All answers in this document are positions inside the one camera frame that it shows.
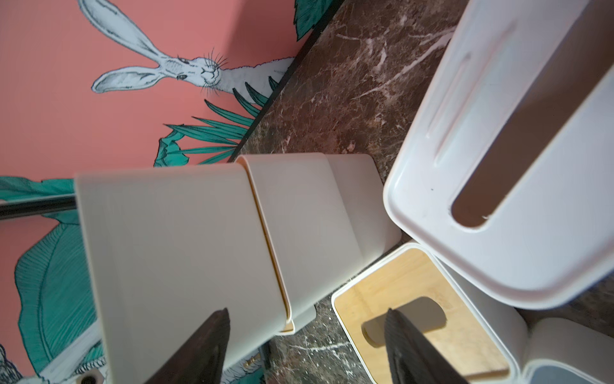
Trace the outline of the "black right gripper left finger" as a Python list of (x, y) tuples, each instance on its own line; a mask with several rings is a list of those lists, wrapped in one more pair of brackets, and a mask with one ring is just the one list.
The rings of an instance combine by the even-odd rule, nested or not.
[(229, 339), (229, 312), (217, 310), (146, 383), (220, 383)]

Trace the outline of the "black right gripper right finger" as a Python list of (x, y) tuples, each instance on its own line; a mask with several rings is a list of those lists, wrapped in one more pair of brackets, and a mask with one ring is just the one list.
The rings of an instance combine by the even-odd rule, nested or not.
[(394, 384), (467, 384), (399, 310), (385, 316), (385, 347)]

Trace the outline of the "white box bamboo lid corner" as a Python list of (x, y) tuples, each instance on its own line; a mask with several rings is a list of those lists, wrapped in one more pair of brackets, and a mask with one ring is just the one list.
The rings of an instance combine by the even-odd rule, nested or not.
[(226, 366), (285, 327), (243, 166), (80, 174), (75, 194), (114, 382), (145, 382), (217, 310), (230, 315)]

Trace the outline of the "large white box bamboo lid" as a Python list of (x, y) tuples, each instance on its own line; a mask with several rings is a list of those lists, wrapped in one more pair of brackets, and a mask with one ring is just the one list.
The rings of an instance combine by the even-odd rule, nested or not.
[(366, 266), (328, 158), (241, 155), (289, 316), (295, 318)]

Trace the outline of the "pink white drip tissue box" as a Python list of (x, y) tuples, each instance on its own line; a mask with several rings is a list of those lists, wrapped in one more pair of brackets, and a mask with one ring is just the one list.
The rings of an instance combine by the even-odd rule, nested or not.
[(559, 307), (610, 274), (612, 2), (471, 1), (383, 200), (512, 307)]

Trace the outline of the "small white box bamboo lid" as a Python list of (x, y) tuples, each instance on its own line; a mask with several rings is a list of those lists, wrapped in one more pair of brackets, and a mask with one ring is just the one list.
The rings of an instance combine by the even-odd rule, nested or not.
[(388, 310), (399, 310), (471, 383), (518, 383), (527, 327), (439, 262), (405, 243), (350, 280), (332, 308), (372, 383), (392, 381), (385, 345)]

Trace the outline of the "white box yellow wood lid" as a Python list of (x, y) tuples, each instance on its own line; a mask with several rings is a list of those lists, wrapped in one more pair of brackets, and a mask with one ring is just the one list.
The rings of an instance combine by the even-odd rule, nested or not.
[(384, 184), (372, 157), (328, 155), (327, 159), (361, 251), (358, 270), (364, 270), (395, 248), (402, 233), (385, 210)]

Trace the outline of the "white box grey lid front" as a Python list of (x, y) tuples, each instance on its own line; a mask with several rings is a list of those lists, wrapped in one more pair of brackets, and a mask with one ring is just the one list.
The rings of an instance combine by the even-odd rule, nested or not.
[(532, 328), (523, 383), (612, 383), (613, 338), (563, 318)]

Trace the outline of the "black left frame post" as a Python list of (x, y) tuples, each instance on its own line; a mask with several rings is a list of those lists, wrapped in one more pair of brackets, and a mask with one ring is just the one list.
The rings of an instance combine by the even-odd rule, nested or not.
[(74, 195), (61, 195), (38, 200), (31, 199), (20, 202), (3, 203), (1, 205), (1, 220), (54, 214), (62, 211), (71, 211), (76, 208), (77, 201)]

